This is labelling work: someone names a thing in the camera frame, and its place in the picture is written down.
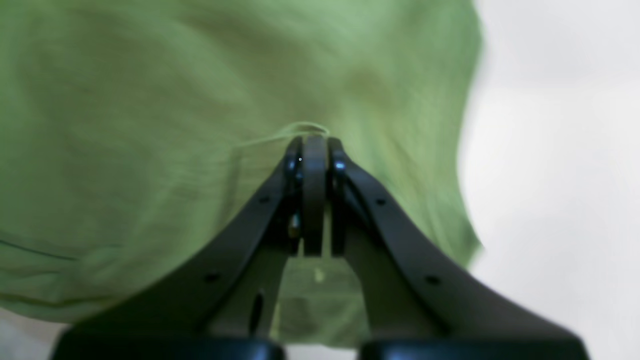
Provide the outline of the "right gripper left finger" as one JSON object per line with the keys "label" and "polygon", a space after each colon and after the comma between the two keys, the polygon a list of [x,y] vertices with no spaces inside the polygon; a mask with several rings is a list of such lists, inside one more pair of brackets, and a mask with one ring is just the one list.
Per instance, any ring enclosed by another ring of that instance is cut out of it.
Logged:
{"label": "right gripper left finger", "polygon": [[294,248],[303,139],[240,213],[174,272],[59,338],[53,360],[284,360],[268,339],[282,271]]}

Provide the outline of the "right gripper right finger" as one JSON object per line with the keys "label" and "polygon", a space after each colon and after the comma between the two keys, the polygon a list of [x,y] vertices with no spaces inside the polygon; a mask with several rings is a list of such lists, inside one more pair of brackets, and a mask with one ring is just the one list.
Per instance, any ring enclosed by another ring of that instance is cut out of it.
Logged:
{"label": "right gripper right finger", "polygon": [[439,250],[387,189],[327,141],[331,252],[354,270],[371,340],[359,360],[587,360],[581,339]]}

